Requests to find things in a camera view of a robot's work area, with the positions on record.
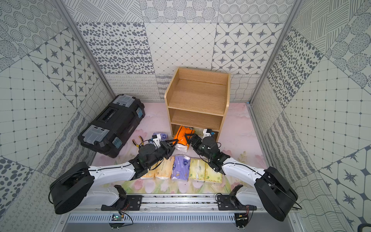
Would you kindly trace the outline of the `bright orange pack bottom shelf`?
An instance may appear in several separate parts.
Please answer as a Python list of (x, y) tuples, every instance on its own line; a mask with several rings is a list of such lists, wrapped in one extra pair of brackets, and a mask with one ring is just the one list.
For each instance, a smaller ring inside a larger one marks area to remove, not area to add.
[(175, 145), (175, 148), (182, 153), (187, 153), (188, 148), (189, 148), (189, 144), (187, 143), (185, 135), (186, 134), (193, 134), (193, 133), (195, 133), (193, 128), (180, 126), (180, 128), (178, 129), (178, 131), (177, 131), (177, 133), (175, 134), (175, 137), (174, 137), (174, 139), (178, 140), (178, 142)]

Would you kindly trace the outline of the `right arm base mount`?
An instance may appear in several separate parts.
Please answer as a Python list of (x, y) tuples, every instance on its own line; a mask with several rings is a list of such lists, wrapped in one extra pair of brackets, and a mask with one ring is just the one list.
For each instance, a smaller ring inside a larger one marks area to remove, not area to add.
[(246, 211), (246, 210), (257, 210), (256, 206), (252, 205), (242, 205), (236, 197), (231, 197), (229, 195), (223, 195), (218, 193), (215, 195), (215, 200), (218, 205), (219, 211)]

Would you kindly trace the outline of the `purple tissue pack top shelf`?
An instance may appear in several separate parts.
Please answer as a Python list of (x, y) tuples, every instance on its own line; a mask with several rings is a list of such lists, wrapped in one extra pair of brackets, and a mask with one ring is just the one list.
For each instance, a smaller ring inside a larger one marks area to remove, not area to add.
[(190, 157), (184, 155), (175, 156), (171, 175), (172, 180), (188, 181), (190, 160)]

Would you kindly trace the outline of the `orange tissue pack top shelf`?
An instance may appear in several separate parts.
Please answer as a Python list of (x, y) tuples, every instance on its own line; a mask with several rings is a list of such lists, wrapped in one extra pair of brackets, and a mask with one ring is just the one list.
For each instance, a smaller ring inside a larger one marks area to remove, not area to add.
[(162, 180), (170, 179), (173, 171), (174, 161), (174, 156), (164, 159), (156, 169), (155, 178)]

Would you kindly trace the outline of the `purple tissue pack shelf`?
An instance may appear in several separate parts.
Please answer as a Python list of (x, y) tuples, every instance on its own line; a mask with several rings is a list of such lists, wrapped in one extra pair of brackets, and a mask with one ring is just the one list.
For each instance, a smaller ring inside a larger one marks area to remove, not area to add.
[(175, 156), (171, 175), (172, 180), (188, 181), (190, 160), (190, 157), (184, 155)]
[(168, 139), (168, 134), (164, 132), (155, 132), (152, 135), (152, 139), (158, 139), (159, 141), (164, 141)]

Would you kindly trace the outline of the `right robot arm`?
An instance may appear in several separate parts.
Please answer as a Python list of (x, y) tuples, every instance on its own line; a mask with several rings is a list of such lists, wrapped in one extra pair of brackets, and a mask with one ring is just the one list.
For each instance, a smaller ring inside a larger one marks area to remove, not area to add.
[(208, 165), (225, 176), (235, 177), (253, 186), (259, 199), (251, 197), (240, 187), (235, 194), (238, 203), (264, 208), (273, 218), (284, 221), (295, 204), (298, 195), (288, 181), (274, 167), (260, 169), (241, 163), (220, 151), (212, 136), (200, 138), (197, 134), (185, 134), (187, 143)]

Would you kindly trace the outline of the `orange tissue pack shelf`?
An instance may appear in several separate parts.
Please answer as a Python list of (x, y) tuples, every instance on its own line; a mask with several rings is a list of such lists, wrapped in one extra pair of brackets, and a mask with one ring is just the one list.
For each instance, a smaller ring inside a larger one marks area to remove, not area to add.
[(155, 178), (162, 180), (170, 179), (173, 171), (174, 161), (174, 156), (164, 159), (156, 169)]
[(148, 171), (145, 175), (141, 177), (141, 179), (153, 179), (155, 178), (156, 171), (155, 170), (150, 170)]

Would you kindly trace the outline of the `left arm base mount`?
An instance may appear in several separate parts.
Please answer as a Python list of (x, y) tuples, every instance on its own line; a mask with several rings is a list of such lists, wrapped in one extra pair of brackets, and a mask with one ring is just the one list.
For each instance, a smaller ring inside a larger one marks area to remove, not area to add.
[(139, 211), (142, 199), (142, 195), (120, 197), (112, 206), (102, 205), (101, 211)]

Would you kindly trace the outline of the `yellow-green tissue pack top shelf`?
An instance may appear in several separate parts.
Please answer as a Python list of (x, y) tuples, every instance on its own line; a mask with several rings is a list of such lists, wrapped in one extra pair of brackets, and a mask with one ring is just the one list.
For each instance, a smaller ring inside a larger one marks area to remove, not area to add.
[(189, 168), (189, 181), (205, 181), (206, 162), (202, 159), (191, 158)]

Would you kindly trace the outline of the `yellow-green tissue pack shelf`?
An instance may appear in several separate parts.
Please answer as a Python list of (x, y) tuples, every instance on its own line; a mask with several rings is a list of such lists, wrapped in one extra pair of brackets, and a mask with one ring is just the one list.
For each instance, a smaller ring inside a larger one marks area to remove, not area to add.
[(222, 174), (214, 171), (210, 166), (205, 169), (205, 182), (211, 184), (222, 184)]
[(206, 162), (202, 159), (191, 158), (189, 168), (189, 181), (205, 181)]

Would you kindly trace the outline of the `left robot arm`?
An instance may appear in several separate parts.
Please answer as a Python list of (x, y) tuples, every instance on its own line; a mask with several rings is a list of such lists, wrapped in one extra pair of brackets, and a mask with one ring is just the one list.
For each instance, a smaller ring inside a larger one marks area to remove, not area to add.
[(119, 186), (104, 187), (117, 181), (132, 181), (141, 178), (150, 169), (155, 169), (175, 151), (177, 139), (160, 141), (159, 146), (146, 144), (130, 161), (110, 166), (88, 166), (79, 162), (62, 174), (49, 187), (48, 199), (55, 213), (62, 215), (78, 206), (102, 205), (113, 210), (126, 207), (126, 191)]

